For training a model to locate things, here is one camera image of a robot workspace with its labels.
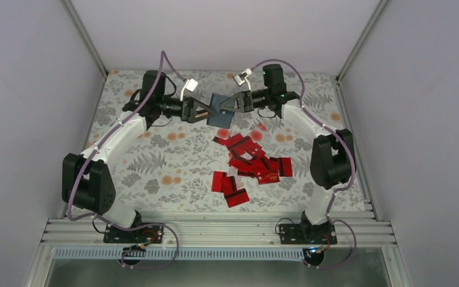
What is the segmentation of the navy blue card holder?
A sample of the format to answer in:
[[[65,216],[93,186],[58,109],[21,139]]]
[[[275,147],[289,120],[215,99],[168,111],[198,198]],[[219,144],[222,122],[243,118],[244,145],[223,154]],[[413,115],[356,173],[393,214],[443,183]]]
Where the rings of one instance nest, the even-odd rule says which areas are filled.
[[[208,126],[217,127],[221,129],[229,129],[231,127],[234,112],[221,109],[220,105],[229,96],[213,93],[210,99],[210,107],[215,110],[215,114],[206,120]]]

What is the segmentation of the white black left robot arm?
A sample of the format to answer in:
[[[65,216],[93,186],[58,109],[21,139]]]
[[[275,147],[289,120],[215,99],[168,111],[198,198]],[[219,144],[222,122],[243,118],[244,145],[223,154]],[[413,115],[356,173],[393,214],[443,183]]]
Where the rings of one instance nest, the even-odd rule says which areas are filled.
[[[67,203],[66,214],[71,221],[72,208],[87,210],[118,228],[119,235],[127,242],[135,242],[142,235],[139,213],[116,200],[116,190],[110,166],[128,151],[132,143],[164,115],[178,117],[187,123],[208,119],[215,110],[199,100],[185,95],[193,92],[198,81],[183,80],[179,98],[166,94],[164,72],[146,71],[142,87],[137,89],[124,105],[121,115],[98,141],[79,154],[68,154],[62,163],[62,199]]]

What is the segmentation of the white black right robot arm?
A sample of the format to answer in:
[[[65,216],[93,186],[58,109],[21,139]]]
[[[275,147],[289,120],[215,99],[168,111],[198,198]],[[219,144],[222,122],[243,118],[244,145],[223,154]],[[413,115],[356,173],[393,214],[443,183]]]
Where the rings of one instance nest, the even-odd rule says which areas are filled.
[[[310,112],[304,103],[305,83],[300,79],[301,92],[289,91],[284,81],[283,60],[259,62],[264,88],[240,91],[220,103],[222,112],[251,112],[267,108],[277,117],[293,125],[311,141],[310,174],[323,191],[311,195],[309,205],[295,224],[290,241],[315,243],[323,234],[331,236],[335,221],[330,212],[340,191],[348,190],[356,178],[356,158],[353,134],[348,129],[335,129]]]

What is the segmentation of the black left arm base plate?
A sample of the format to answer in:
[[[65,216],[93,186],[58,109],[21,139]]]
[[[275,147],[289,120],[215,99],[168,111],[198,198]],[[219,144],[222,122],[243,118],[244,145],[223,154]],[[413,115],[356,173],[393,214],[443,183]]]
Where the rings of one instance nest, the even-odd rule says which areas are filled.
[[[155,243],[160,244],[163,239],[164,228],[152,226],[136,231],[124,231],[115,227],[107,227],[103,238],[104,243]]]

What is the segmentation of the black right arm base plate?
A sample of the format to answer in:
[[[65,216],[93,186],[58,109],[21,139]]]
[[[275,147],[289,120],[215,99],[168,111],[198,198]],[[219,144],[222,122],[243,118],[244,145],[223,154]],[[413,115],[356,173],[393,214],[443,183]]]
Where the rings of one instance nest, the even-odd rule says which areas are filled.
[[[279,224],[277,232],[283,245],[336,245],[335,226],[329,222],[320,225]]]

